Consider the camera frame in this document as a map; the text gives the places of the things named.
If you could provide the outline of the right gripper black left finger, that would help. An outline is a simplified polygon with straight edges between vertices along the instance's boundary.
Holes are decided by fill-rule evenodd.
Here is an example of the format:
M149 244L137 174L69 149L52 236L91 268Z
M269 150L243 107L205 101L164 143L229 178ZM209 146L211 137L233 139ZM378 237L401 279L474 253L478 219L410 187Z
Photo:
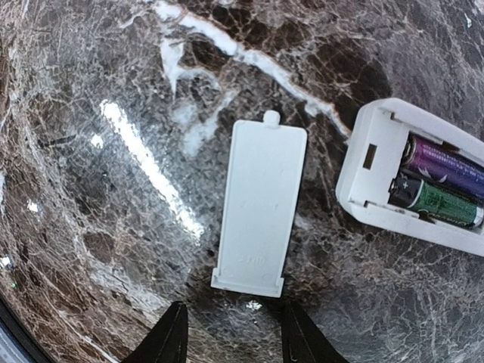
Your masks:
M188 310L177 301L132 352L132 362L186 362L187 351Z

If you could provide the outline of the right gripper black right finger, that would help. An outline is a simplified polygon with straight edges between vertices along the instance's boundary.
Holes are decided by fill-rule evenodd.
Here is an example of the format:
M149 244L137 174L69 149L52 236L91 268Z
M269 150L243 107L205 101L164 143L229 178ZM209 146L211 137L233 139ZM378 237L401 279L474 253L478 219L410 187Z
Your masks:
M300 304L286 304L281 321L283 363L346 363Z

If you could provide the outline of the white battery cover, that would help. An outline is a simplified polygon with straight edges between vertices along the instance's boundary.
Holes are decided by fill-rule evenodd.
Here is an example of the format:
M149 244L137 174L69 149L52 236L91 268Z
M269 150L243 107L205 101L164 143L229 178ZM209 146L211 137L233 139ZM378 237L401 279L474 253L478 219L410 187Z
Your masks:
M306 154L307 132L238 120L231 136L217 266L211 286L278 298Z

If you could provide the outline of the green battery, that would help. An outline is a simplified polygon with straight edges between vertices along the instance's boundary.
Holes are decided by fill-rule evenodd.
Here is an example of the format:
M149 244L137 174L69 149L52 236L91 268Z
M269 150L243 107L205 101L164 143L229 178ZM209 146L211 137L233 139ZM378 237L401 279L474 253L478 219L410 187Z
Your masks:
M462 228L478 228L483 223L483 208L477 203L404 174L392 180L389 203Z

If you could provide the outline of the white air conditioner remote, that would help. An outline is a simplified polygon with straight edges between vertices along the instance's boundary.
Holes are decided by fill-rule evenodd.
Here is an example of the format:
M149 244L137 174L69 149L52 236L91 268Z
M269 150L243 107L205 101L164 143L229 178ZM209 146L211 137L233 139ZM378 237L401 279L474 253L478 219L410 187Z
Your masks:
M392 180L404 174L483 208L483 199L402 168L402 154L410 134L440 144L483 167L483 142L478 138L398 98L372 101L357 114L336 186L337 200L345 211L365 224L481 256L483 223L478 228L462 228L389 203Z

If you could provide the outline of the blue battery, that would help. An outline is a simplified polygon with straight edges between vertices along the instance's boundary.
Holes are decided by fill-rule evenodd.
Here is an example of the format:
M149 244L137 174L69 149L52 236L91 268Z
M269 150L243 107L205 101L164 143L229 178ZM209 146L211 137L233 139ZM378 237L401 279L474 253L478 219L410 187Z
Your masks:
M483 167L410 134L402 154L402 168L430 182L483 199Z

